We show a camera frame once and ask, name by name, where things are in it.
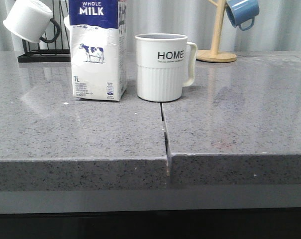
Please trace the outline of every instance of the blue mug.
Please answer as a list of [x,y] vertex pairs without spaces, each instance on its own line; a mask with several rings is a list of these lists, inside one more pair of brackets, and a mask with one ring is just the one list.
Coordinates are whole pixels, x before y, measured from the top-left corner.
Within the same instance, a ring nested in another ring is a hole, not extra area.
[[[234,27],[239,26],[242,31],[253,27],[254,18],[260,13],[257,0],[227,0],[226,3],[226,13]],[[251,24],[242,28],[241,24],[250,19],[252,20]]]

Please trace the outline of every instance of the upside-down white cup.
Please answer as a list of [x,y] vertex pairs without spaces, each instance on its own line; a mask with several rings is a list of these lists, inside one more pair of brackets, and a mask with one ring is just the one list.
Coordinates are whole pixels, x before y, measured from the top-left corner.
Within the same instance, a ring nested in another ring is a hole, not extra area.
[[[137,94],[154,102],[168,102],[181,97],[182,88],[195,80],[197,45],[179,34],[150,33],[135,36],[137,57]],[[191,47],[188,78],[186,51]]]
[[[44,34],[48,24],[56,27],[55,36],[48,40]],[[18,37],[33,43],[52,43],[60,34],[60,26],[53,19],[52,10],[39,0],[16,0],[6,19],[5,27]]]

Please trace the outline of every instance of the milk carton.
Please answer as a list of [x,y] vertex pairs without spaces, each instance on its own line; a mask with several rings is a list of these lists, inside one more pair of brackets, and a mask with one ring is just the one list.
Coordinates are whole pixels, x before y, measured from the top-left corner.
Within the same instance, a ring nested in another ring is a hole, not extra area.
[[119,101],[126,81],[126,0],[69,0],[73,95]]

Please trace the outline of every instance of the cow illustration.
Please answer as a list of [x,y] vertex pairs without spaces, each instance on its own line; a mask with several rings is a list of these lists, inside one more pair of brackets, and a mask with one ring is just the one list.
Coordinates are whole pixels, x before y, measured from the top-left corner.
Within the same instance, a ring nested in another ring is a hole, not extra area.
[[[104,49],[101,47],[86,46],[80,44],[80,49],[85,49],[87,62],[104,63]],[[98,58],[98,61],[93,61],[92,57]]]

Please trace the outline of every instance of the gray granite countertop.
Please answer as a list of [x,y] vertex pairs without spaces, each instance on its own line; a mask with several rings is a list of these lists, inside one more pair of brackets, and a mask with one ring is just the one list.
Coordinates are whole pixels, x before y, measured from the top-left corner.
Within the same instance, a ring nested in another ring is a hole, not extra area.
[[70,63],[18,63],[0,52],[0,191],[163,188],[160,104],[72,95]]
[[164,104],[137,97],[134,64],[119,103],[87,101],[70,63],[0,52],[0,192],[301,184],[301,52],[197,61]]
[[163,104],[173,184],[301,184],[301,52],[237,55]]

